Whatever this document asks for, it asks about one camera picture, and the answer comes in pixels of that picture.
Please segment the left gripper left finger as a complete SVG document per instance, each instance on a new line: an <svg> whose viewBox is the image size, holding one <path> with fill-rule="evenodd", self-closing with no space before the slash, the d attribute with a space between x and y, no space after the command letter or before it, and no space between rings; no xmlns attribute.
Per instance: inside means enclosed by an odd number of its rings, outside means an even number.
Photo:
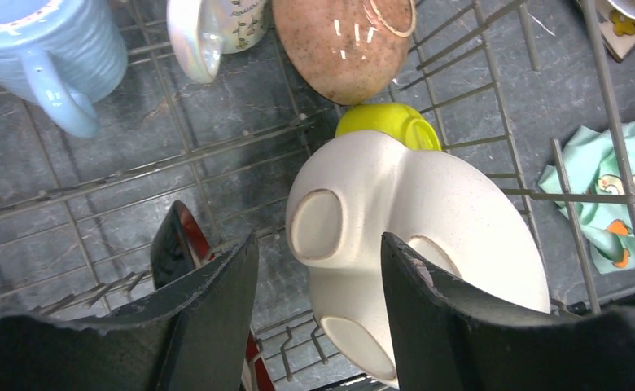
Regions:
<svg viewBox="0 0 635 391"><path fill-rule="evenodd" d="M0 306L0 390L238 390L258 262L249 235L104 317Z"/></svg>

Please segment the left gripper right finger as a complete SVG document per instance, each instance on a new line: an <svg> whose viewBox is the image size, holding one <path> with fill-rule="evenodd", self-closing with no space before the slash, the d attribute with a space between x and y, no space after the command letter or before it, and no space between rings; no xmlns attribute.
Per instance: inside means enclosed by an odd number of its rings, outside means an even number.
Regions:
<svg viewBox="0 0 635 391"><path fill-rule="evenodd" d="M381 269L403 390L635 390L635 307L571 318L526 309L389 232Z"/></svg>

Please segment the red-rimmed beige plate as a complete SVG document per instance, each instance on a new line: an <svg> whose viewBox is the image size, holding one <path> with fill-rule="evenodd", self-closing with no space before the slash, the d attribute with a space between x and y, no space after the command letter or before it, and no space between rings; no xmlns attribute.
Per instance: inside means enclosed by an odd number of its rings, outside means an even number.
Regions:
<svg viewBox="0 0 635 391"><path fill-rule="evenodd" d="M212 247L191 211L175 200L160 224L151 245L151 275L156 289L207 265L215 257ZM263 345L253 330L248 332L241 390L274 390L265 361Z"/></svg>

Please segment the cream divided plate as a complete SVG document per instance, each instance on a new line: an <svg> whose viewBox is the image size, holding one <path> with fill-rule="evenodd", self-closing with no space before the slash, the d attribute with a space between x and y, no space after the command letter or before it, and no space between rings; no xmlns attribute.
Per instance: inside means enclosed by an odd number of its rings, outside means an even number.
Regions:
<svg viewBox="0 0 635 391"><path fill-rule="evenodd" d="M505 301L550 311L541 255L524 218L485 174L445 152L373 130L341 135L303 164L286 231L309 271L313 313L352 364L399 385L383 292L381 236Z"/></svg>

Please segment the lime green bowl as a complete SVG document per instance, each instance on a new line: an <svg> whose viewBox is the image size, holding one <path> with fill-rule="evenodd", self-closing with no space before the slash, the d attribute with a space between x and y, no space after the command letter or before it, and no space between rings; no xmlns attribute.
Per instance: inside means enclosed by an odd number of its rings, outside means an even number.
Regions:
<svg viewBox="0 0 635 391"><path fill-rule="evenodd" d="M415 108L403 103L366 103L346 111L335 137L362 130L387 134L410 149L441 151L433 126Z"/></svg>

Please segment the beige brown-rimmed bowl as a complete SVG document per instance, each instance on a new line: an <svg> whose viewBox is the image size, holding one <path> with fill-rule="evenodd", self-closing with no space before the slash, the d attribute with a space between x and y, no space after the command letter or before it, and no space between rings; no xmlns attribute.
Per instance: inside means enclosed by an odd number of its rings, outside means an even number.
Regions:
<svg viewBox="0 0 635 391"><path fill-rule="evenodd" d="M417 22L410 0L285 0L274 1L272 12L297 72L344 106L365 102L392 81Z"/></svg>

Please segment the white floral mug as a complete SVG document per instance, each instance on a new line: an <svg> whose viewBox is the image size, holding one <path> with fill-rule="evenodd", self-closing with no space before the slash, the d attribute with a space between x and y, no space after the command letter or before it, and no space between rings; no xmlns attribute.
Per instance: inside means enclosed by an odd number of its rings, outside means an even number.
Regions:
<svg viewBox="0 0 635 391"><path fill-rule="evenodd" d="M214 81L223 55L255 46L269 28L266 0L168 0L166 11L179 65L203 84Z"/></svg>

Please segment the light blue mug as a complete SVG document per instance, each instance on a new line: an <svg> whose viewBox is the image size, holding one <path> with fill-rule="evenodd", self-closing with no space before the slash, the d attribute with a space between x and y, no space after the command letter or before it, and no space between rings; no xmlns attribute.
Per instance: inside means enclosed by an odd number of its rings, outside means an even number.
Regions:
<svg viewBox="0 0 635 391"><path fill-rule="evenodd" d="M124 39L106 1L0 1L0 86L92 138L94 104L122 81Z"/></svg>

